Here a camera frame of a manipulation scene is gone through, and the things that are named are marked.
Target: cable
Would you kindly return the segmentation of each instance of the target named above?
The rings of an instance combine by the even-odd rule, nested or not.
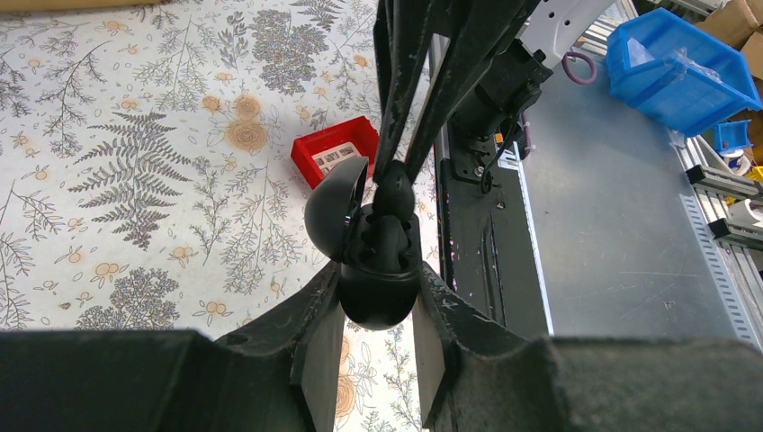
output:
[[[504,137],[501,147],[498,149],[493,159],[491,159],[490,162],[488,162],[488,164],[482,170],[482,177],[480,178],[480,192],[482,192],[483,194],[487,194],[488,192],[490,192],[490,187],[492,187],[492,184],[491,184],[492,181],[488,182],[488,178],[492,178],[492,175],[490,175],[490,169],[493,168],[493,166],[498,163],[498,160],[500,159],[501,155],[503,155],[503,152],[506,150],[509,143],[514,142],[515,130],[516,130],[516,120],[511,120],[511,126],[508,128],[508,132],[506,136]]]
[[[591,68],[591,76],[588,78],[581,78],[577,75],[575,75],[570,67],[570,57],[575,59],[581,59],[588,63],[588,67]],[[569,77],[573,83],[580,84],[581,86],[587,86],[594,81],[596,81],[597,75],[598,75],[598,68],[596,66],[596,63],[594,63],[594,60],[580,52],[575,51],[568,51],[567,54],[564,55],[563,58],[561,58],[561,67],[564,69],[564,73],[567,74],[567,77]]]

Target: red box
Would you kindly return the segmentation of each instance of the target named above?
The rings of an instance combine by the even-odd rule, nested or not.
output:
[[[292,160],[311,188],[315,189],[315,186],[326,178],[314,156],[329,149],[339,148],[347,142],[351,142],[362,156],[368,157],[368,176],[371,177],[376,162],[379,132],[365,117],[357,117],[294,140]]]

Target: metal table surface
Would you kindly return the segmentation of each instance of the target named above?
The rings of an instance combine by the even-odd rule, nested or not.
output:
[[[733,338],[666,128],[611,98],[603,65],[588,86],[554,72],[524,163],[554,334]]]

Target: floral tablecloth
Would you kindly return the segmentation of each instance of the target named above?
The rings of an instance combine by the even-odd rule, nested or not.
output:
[[[0,15],[0,328],[216,338],[298,291],[326,258],[291,144],[378,127],[374,19],[372,0]],[[431,162],[416,190],[436,268]],[[336,429],[421,430],[410,327],[347,325]]]

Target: blue plastic bin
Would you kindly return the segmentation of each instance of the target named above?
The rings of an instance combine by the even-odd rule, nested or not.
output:
[[[632,66],[631,38],[654,59]],[[665,9],[621,24],[607,49],[609,93],[688,137],[743,110],[761,109],[744,57]],[[717,72],[722,82],[703,67]]]
[[[751,120],[741,120],[716,124],[713,127],[713,149],[721,152],[752,147],[747,138],[747,125],[750,122]]]

